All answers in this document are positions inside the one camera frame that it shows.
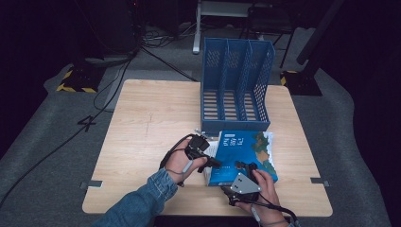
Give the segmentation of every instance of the magazine rack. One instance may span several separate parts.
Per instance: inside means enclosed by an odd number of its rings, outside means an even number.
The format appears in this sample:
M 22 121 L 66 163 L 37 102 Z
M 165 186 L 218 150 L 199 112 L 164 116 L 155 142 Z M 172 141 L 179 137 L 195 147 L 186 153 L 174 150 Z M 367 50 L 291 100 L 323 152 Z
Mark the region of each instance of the magazine rack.
M 265 131 L 274 48 L 270 41 L 205 38 L 200 88 L 201 130 Z

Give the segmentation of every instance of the blue denim jacket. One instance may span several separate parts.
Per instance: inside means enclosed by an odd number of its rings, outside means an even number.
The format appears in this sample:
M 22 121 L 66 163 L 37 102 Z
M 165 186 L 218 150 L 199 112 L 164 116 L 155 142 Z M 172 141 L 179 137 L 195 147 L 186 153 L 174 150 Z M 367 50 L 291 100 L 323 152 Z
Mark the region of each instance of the blue denim jacket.
M 130 192 L 92 226 L 147 226 L 177 192 L 177 185 L 162 168 L 148 178 L 147 184 Z

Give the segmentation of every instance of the hand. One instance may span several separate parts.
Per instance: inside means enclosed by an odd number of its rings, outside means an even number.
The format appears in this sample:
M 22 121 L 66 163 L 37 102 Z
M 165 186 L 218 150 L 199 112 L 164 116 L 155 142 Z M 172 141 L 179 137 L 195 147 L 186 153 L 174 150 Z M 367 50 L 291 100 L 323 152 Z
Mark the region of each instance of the hand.
M 174 183 L 183 182 L 191 173 L 206 164 L 207 159 L 205 157 L 197 158 L 193 160 L 192 165 L 183 173 L 183 169 L 188 165 L 190 160 L 185 154 L 184 149 L 188 146 L 189 140 L 182 141 L 175 149 L 170 158 L 168 159 L 165 169 L 170 175 Z
M 271 175 L 260 169 L 253 170 L 253 175 L 256 178 L 259 186 L 262 188 L 262 191 L 260 192 L 260 194 L 264 198 L 266 198 L 268 201 L 270 201 L 272 204 L 280 205 L 280 201 L 278 200 L 278 196 L 277 196 L 277 193 L 274 188 L 273 178 L 271 177 Z M 257 201 L 262 202 L 262 203 L 268 203 L 260 196 Z M 235 206 L 247 211 L 250 214 L 252 213 L 251 205 L 249 203 L 236 202 Z M 255 205 L 255 204 L 253 205 L 253 208 L 256 210 L 257 215 L 260 217 L 260 221 L 261 221 L 262 225 L 284 220 L 283 214 L 280 211 L 272 210 L 267 207 L 263 207 L 263 206 L 259 206 L 259 205 Z M 279 227 L 279 226 L 287 227 L 288 223 L 282 222 L 282 223 L 274 225 L 274 227 Z

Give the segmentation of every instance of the book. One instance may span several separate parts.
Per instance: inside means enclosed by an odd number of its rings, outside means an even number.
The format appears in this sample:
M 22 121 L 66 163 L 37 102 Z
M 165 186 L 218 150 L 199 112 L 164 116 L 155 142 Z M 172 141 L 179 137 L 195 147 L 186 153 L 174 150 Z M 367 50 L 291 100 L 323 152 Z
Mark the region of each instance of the book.
M 220 168 L 207 167 L 204 170 L 208 186 L 231 185 L 239 172 L 247 175 L 247 171 L 238 166 L 242 164 L 257 164 L 277 182 L 274 168 L 270 131 L 221 131 L 218 141 L 209 142 L 210 147 L 204 152 L 221 161 Z

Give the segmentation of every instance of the light wood surface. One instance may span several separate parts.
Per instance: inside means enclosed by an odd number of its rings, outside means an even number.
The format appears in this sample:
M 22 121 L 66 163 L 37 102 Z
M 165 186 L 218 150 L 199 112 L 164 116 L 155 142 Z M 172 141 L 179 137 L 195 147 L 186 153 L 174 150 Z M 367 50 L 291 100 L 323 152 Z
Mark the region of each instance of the light wood surface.
M 105 213 L 125 194 L 145 184 L 166 152 L 201 127 L 201 85 L 198 82 L 137 80 L 124 83 L 97 160 L 82 208 Z M 275 184 L 281 205 L 298 217 L 329 217 L 332 208 L 288 89 L 268 86 L 267 111 L 273 132 L 272 157 L 279 177 Z M 166 203 L 164 215 L 248 216 L 228 204 L 219 187 L 205 186 L 194 172 Z

